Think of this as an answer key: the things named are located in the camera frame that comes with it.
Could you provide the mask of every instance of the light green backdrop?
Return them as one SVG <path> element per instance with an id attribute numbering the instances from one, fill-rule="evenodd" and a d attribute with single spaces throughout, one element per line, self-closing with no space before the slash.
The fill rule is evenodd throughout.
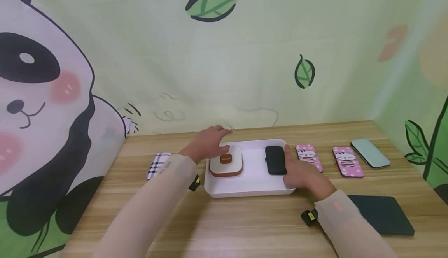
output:
<path id="1" fill-rule="evenodd" d="M 387 31 L 421 0 L 239 0 L 218 22 L 192 19 L 189 0 L 33 0 L 85 52 L 94 93 L 137 134 L 369 119 L 393 60 Z M 315 80 L 299 88 L 300 55 Z"/>
<path id="2" fill-rule="evenodd" d="M 447 0 L 422 0 L 413 27 L 372 114 L 448 204 Z"/>

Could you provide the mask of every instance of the panda nose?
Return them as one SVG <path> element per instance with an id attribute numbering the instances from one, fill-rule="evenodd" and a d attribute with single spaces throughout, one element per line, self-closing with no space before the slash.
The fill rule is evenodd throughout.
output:
<path id="1" fill-rule="evenodd" d="M 6 110 L 11 114 L 16 114 L 22 111 L 24 105 L 25 103 L 23 102 L 23 100 L 16 99 L 9 102 L 9 104 L 6 106 Z"/>

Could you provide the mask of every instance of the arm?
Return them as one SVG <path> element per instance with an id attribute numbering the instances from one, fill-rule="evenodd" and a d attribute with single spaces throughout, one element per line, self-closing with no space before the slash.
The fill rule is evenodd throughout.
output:
<path id="1" fill-rule="evenodd" d="M 396 258 L 378 232 L 361 216 L 358 208 L 341 190 L 309 163 L 293 159 L 285 146 L 289 187 L 307 188 L 318 199 L 318 220 L 341 258 Z"/>
<path id="2" fill-rule="evenodd" d="M 204 158 L 229 152 L 229 146 L 219 147 L 219 143 L 230 133 L 221 126 L 211 126 L 201 131 L 178 155 L 171 156 L 157 175 L 121 209 L 93 257 L 145 257 L 157 233 L 194 181 L 196 164 Z"/>
<path id="3" fill-rule="evenodd" d="M 341 190 L 316 202 L 318 220 L 341 258 L 397 258 Z"/>

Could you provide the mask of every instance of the person's left hand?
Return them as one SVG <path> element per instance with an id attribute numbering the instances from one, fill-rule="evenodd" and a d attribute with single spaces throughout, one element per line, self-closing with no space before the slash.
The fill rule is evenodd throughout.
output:
<path id="1" fill-rule="evenodd" d="M 223 137 L 232 131 L 220 125 L 210 126 L 200 131 L 179 154 L 190 157 L 196 164 L 203 159 L 215 158 L 227 154 L 230 146 L 220 147 Z"/>

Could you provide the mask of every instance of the brown base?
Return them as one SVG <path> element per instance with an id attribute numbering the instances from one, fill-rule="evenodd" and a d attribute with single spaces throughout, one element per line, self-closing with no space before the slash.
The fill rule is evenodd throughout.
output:
<path id="1" fill-rule="evenodd" d="M 215 176 L 215 177 L 231 177 L 231 176 L 238 176 L 238 175 L 240 175 L 243 172 L 243 167 L 244 167 L 244 164 L 241 166 L 241 169 L 239 171 L 237 171 L 237 172 L 225 172 L 225 173 L 214 173 L 214 172 L 212 172 L 212 169 L 210 168 L 210 166 L 209 166 L 208 169 L 210 170 L 212 175 Z"/>

